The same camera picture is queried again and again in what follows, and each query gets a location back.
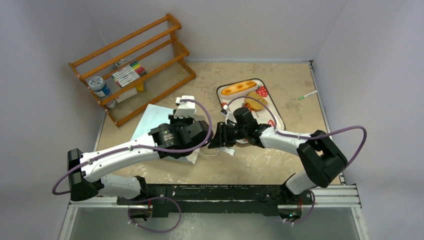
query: light blue paper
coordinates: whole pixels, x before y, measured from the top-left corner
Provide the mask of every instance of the light blue paper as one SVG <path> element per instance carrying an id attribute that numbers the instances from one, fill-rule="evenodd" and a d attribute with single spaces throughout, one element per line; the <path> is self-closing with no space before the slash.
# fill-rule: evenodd
<path id="1" fill-rule="evenodd" d="M 168 115 L 173 113 L 172 108 L 157 106 L 153 104 L 147 105 L 144 110 L 143 116 L 131 137 L 131 140 L 141 137 L 143 134 L 150 132 L 151 129 L 157 128 L 161 124 L 169 124 L 170 120 Z M 166 159 L 177 160 L 181 162 L 188 162 L 194 164 L 198 157 L 199 150 L 196 149 L 192 154 L 187 157 L 173 158 L 165 157 Z"/>

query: beige tabletop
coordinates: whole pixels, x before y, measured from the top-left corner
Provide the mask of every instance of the beige tabletop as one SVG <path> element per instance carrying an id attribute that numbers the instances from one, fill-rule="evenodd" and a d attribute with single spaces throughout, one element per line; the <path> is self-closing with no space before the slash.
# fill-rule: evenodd
<path id="1" fill-rule="evenodd" d="M 189 63 L 197 78 L 157 103 L 175 108 L 175 98 L 193 95 L 209 111 L 213 126 L 223 122 L 217 87 L 242 80 L 258 78 L 266 85 L 273 102 L 283 119 L 286 130 L 313 133 L 326 130 L 317 95 L 298 100 L 315 90 L 307 63 Z M 196 114 L 204 116 L 198 108 Z M 129 141 L 142 113 L 121 127 L 106 117 L 98 142 L 98 150 Z M 235 146 L 235 155 L 220 152 L 216 156 L 199 155 L 195 164 L 158 159 L 138 163 L 113 174 L 143 176 L 147 183 L 181 184 L 282 184 L 290 175 L 303 169 L 297 156 L 276 149 L 257 146 Z M 215 149 L 202 148 L 203 154 L 216 153 Z M 340 184 L 338 178 L 333 184 Z"/>

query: wooden shelf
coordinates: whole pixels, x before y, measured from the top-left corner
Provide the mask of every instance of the wooden shelf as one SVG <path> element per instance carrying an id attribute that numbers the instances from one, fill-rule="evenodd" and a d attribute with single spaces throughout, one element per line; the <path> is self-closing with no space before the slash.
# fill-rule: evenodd
<path id="1" fill-rule="evenodd" d="M 157 25 L 164 23 L 168 21 L 168 29 L 165 31 L 162 31 L 161 33 L 151 37 L 150 39 L 134 46 L 133 48 L 117 55 L 116 57 L 113 57 L 109 60 L 107 60 L 106 62 L 94 67 L 93 69 L 85 72 L 85 73 L 79 73 L 77 70 L 77 67 L 92 60 L 93 58 L 99 56 L 100 54 L 105 53 L 106 51 L 109 51 L 123 43 L 126 43 L 128 40 L 133 39 L 134 37 L 146 32 L 149 29 L 152 29 L 154 27 L 156 27 Z M 188 56 L 190 54 L 189 50 L 178 40 L 177 35 L 176 35 L 176 31 L 181 29 L 181 24 L 180 22 L 174 17 L 172 16 L 170 13 L 168 13 L 166 16 L 162 17 L 161 19 L 158 19 L 152 23 L 150 23 L 147 26 L 144 26 L 140 29 L 138 29 L 137 31 L 128 34 L 127 36 L 124 36 L 116 41 L 114 41 L 113 43 L 102 47 L 101 49 L 90 53 L 87 56 L 84 56 L 83 58 L 74 61 L 74 62 L 70 62 L 68 63 L 69 67 L 72 69 L 72 71 L 74 72 L 74 74 L 76 75 L 76 77 L 87 87 L 87 89 L 91 92 L 92 96 L 95 98 L 95 100 L 97 101 L 97 103 L 106 111 L 106 113 L 109 115 L 109 117 L 112 119 L 112 121 L 115 123 L 116 126 L 121 126 L 122 124 L 124 124 L 126 121 L 128 121 L 129 119 L 133 118 L 134 116 L 136 116 L 137 114 L 141 113 L 144 109 L 146 109 L 148 104 L 154 104 L 157 101 L 159 101 L 160 99 L 162 99 L 163 97 L 165 97 L 166 95 L 168 95 L 169 93 L 171 93 L 172 91 L 174 91 L 175 89 L 179 88 L 180 86 L 184 85 L 185 83 L 187 83 L 188 81 L 194 79 L 196 77 L 196 73 L 187 65 L 187 63 L 184 61 L 184 57 Z M 153 43 L 155 43 L 156 41 L 169 36 L 169 39 L 166 40 L 165 42 L 162 42 L 161 44 L 153 47 L 152 49 L 144 52 L 143 54 L 135 57 L 134 59 L 128 61 L 126 64 L 122 65 L 120 68 L 114 69 L 106 74 L 104 74 L 102 76 L 102 78 L 106 81 L 107 79 L 109 79 L 112 74 L 114 74 L 115 72 L 119 71 L 120 69 L 124 68 L 125 66 L 127 66 L 128 64 L 132 63 L 133 61 L 140 61 L 143 60 L 144 58 L 147 58 L 148 56 L 156 53 L 157 51 L 159 51 L 160 49 L 163 49 L 164 47 L 168 46 L 168 45 L 172 45 L 172 49 L 173 49 L 173 53 L 174 56 L 172 59 L 168 60 L 167 62 L 161 64 L 160 66 L 154 68 L 154 69 L 149 69 L 147 74 L 139 77 L 138 79 L 132 81 L 130 84 L 126 85 L 125 87 L 122 87 L 121 89 L 119 89 L 118 91 L 115 91 L 113 94 L 108 95 L 107 97 L 103 98 L 103 99 L 99 99 L 99 97 L 91 90 L 91 88 L 88 86 L 88 83 L 86 81 L 86 79 L 90 78 L 91 76 L 99 73 L 100 71 L 106 69 L 109 66 L 114 65 L 116 62 L 118 62 L 119 60 L 128 57 L 132 54 L 134 54 L 135 52 L 141 50 L 142 48 L 149 46 Z M 121 119 L 117 119 L 113 112 L 119 112 L 119 111 L 113 111 L 112 109 L 108 109 L 106 107 L 106 103 L 109 103 L 110 101 L 112 101 L 113 99 L 115 99 L 116 97 L 118 97 L 119 95 L 125 93 L 126 91 L 134 88 L 136 85 L 143 83 L 149 79 L 151 79 L 153 76 L 157 76 L 159 73 L 161 73 L 162 71 L 164 71 L 165 69 L 169 68 L 170 66 L 173 66 L 174 64 L 178 63 L 185 71 L 187 71 L 187 73 L 189 74 L 187 77 L 184 77 L 182 80 L 174 82 L 174 85 L 171 85 L 170 88 L 168 89 L 164 89 L 163 92 L 159 92 L 157 93 L 156 96 L 154 97 L 150 97 L 148 102 L 144 103 L 143 105 L 141 105 L 140 107 L 138 107 L 137 109 L 132 110 L 131 112 L 128 112 L 127 115 L 125 115 L 124 117 L 122 117 Z"/>

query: yellow object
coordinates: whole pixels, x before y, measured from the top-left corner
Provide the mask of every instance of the yellow object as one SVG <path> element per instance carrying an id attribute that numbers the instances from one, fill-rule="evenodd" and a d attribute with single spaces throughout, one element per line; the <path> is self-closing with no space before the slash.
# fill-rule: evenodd
<path id="1" fill-rule="evenodd" d="M 137 92 L 144 92 L 145 91 L 145 85 L 144 82 L 139 83 L 135 86 L 135 89 L 137 90 Z"/>

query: marker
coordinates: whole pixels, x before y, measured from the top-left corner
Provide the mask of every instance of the marker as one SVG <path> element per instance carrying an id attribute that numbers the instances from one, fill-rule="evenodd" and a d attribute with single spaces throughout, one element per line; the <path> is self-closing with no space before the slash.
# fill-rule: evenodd
<path id="1" fill-rule="evenodd" d="M 310 93 L 308 93 L 308 94 L 306 94 L 306 95 L 304 95 L 304 96 L 299 97 L 299 100 L 302 100 L 302 99 L 304 99 L 304 98 L 307 98 L 307 97 L 309 97 L 309 96 L 311 96 L 311 95 L 314 95 L 314 94 L 316 94 L 316 93 L 318 93 L 318 91 L 317 91 L 317 90 L 315 90 L 315 91 L 313 91 L 313 92 L 310 92 Z"/>

